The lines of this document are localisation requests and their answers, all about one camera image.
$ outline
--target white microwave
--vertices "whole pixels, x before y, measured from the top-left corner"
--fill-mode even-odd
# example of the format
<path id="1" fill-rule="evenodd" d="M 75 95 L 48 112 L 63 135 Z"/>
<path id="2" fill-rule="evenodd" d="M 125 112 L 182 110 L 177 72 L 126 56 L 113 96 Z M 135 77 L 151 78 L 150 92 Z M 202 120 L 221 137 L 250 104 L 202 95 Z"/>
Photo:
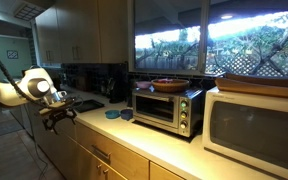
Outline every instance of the white microwave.
<path id="1" fill-rule="evenodd" d="M 210 89 L 202 136 L 206 150 L 288 179 L 288 98 Z"/>

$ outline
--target oven door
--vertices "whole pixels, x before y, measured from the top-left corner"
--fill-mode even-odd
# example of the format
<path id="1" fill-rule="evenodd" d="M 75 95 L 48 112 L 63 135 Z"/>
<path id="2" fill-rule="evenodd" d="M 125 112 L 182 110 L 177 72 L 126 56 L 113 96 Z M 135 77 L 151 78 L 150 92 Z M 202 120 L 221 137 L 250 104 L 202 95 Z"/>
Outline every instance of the oven door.
<path id="1" fill-rule="evenodd" d="M 178 128 L 179 97 L 159 94 L 158 96 L 133 93 L 134 119 L 164 128 Z"/>

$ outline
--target kitchen counter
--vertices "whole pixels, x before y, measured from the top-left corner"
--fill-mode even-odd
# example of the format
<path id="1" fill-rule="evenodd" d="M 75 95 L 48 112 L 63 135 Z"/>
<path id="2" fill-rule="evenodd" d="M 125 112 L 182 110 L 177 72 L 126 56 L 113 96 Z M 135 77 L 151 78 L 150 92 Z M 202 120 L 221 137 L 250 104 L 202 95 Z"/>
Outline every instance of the kitchen counter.
<path id="1" fill-rule="evenodd" d="M 76 121 L 185 179 L 276 179 L 205 150 L 202 146 L 201 134 L 197 133 L 189 141 L 164 131 L 139 125 L 134 123 L 134 119 L 129 121 L 121 117 L 107 119 L 105 111 L 125 109 L 126 103 L 110 104 L 108 99 L 101 95 L 69 91 L 74 91 L 72 95 L 76 93 L 84 100 L 95 99 L 105 104 L 105 107 L 100 109 L 77 113 Z"/>

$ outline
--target oven window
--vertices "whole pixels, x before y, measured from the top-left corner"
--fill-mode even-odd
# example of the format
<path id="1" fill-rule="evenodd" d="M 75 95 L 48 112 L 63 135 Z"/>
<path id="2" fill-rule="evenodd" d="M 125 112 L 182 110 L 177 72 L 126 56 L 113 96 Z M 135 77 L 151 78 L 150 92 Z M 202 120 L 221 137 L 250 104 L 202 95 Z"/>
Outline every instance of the oven window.
<path id="1" fill-rule="evenodd" d="M 172 123 L 174 116 L 174 102 L 136 96 L 136 111 L 137 113 Z"/>
<path id="2" fill-rule="evenodd" d="M 286 112 L 216 102 L 210 133 L 216 144 L 288 169 Z"/>

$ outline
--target wall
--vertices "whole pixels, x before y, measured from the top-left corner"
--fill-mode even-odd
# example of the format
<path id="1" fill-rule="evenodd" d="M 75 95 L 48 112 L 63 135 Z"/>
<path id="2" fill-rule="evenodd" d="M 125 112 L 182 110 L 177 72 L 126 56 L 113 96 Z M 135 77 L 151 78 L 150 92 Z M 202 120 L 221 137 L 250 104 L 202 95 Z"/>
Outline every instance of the wall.
<path id="1" fill-rule="evenodd" d="M 8 57 L 8 50 L 17 51 L 17 59 Z M 0 60 L 13 78 L 22 77 L 22 70 L 27 70 L 32 66 L 28 39 L 0 35 Z M 6 77 L 0 70 L 0 81 L 3 82 L 4 79 Z"/>

